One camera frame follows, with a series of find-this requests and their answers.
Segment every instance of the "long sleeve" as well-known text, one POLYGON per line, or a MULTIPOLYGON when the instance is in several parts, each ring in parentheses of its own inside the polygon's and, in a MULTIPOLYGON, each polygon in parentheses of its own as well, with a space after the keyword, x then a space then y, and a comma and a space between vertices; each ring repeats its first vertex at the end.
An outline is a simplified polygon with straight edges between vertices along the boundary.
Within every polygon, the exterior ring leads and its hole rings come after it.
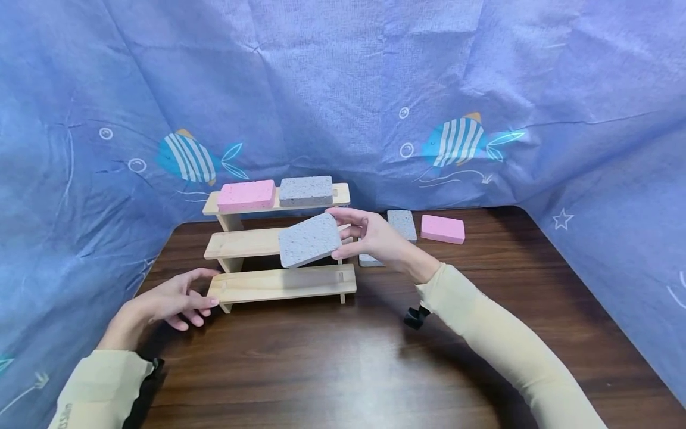
POLYGON ((69 377, 48 429, 121 429, 152 370, 132 351, 95 350, 69 377))
POLYGON ((443 264, 417 286, 422 304, 507 379, 542 429, 606 428, 574 377, 524 323, 443 264))

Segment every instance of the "pink sponge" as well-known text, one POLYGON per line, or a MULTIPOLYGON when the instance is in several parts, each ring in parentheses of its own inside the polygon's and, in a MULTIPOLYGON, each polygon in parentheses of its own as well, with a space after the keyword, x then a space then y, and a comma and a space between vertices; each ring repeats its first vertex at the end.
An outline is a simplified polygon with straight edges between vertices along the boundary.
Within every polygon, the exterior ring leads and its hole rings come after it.
POLYGON ((227 183, 217 198, 219 211, 228 213, 246 209, 268 209, 274 206, 274 181, 227 183))
POLYGON ((420 236, 439 242, 462 244, 464 243, 464 222, 457 219, 423 215, 420 236))

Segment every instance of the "striped fish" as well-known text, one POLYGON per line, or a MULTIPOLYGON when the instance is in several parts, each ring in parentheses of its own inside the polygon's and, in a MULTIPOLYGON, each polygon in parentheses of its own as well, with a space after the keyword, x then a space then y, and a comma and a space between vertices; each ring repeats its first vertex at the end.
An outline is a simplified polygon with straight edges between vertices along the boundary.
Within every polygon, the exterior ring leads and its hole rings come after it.
POLYGON ((489 141, 481 126, 481 115, 470 115, 445 122, 436 127, 422 146, 421 154, 433 167, 462 165, 484 152, 492 160, 503 162, 503 154, 495 147, 523 136, 523 132, 501 133, 489 141))
POLYGON ((243 170, 228 163, 239 154, 242 146, 242 143, 231 146, 219 160, 188 131, 181 129, 160 142, 157 163, 185 181, 208 183, 210 186, 215 184, 217 171, 222 167, 237 178, 248 180, 243 170))

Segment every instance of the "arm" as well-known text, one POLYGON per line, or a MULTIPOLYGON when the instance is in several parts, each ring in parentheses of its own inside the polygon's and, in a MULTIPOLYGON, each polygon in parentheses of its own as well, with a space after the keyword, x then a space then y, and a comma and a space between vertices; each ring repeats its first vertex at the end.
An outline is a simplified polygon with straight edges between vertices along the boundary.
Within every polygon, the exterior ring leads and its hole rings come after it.
POLYGON ((178 275, 124 304, 90 356, 81 359, 59 398, 48 429, 120 429, 131 412, 143 379, 152 373, 150 362, 136 349, 143 330, 165 319, 180 331, 189 329, 178 314, 195 326, 218 304, 189 290, 191 282, 218 274, 198 268, 178 275))
POLYGON ((455 267, 405 241, 376 213, 329 209, 339 224, 352 224, 341 238, 360 240, 341 246, 333 257, 368 253, 408 274, 422 304, 507 379, 524 397, 543 429, 605 428, 574 377, 524 323, 483 295, 455 267))

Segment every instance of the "wooden shelf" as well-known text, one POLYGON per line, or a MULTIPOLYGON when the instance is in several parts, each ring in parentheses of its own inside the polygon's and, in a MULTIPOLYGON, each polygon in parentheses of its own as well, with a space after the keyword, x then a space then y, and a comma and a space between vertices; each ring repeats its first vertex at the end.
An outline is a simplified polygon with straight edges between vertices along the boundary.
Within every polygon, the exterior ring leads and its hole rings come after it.
POLYGON ((335 207, 340 205, 350 204, 350 189, 347 183, 334 183, 333 184, 333 204, 330 205, 314 205, 314 206, 302 206, 302 207, 282 207, 279 204, 279 188, 276 188, 276 196, 274 197, 274 206, 267 209, 248 209, 241 211, 219 211, 217 207, 217 197, 219 192, 210 193, 209 198, 205 202, 205 207, 202 209, 202 214, 206 216, 216 216, 222 214, 234 214, 234 213, 257 213, 262 211, 277 211, 277 210, 302 210, 302 209, 319 209, 322 207, 335 207))
MULTIPOLYGON (((341 225, 338 230, 350 225, 341 225)), ((205 249, 205 259, 232 259, 237 257, 278 255, 279 232, 285 228, 247 229, 214 233, 205 249)))
POLYGON ((342 264, 221 274, 212 279, 207 294, 219 299, 222 307, 230 307, 235 303, 343 295, 356 291, 354 265, 342 264))

